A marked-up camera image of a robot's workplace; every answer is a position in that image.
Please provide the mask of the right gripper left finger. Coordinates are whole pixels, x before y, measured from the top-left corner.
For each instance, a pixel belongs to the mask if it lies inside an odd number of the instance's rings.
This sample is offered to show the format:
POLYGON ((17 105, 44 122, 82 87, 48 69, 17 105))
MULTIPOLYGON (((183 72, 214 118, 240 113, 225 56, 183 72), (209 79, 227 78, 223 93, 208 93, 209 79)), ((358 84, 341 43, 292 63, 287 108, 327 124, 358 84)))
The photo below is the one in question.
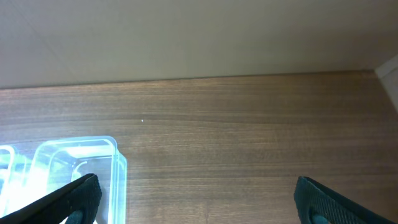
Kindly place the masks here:
POLYGON ((1 223, 93 224, 102 191, 98 176, 86 174, 28 206, 1 218, 1 223))

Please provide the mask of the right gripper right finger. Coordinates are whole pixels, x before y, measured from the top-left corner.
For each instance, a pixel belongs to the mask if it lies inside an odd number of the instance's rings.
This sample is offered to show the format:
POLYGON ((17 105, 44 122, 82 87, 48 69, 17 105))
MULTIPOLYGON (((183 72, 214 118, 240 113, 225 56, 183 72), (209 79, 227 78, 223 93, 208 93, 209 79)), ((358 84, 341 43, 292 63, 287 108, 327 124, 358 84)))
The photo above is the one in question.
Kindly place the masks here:
POLYGON ((301 223, 394 224, 394 222, 305 176, 300 176, 297 180, 294 201, 301 223))

